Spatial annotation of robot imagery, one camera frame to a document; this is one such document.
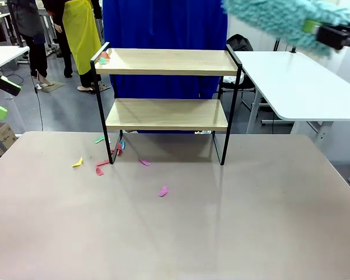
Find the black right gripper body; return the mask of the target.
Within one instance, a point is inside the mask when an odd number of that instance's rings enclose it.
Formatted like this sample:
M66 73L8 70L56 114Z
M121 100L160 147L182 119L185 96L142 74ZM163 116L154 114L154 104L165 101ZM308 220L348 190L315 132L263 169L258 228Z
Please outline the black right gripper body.
M350 24L338 26L323 24L318 28L316 40L335 50L350 47Z

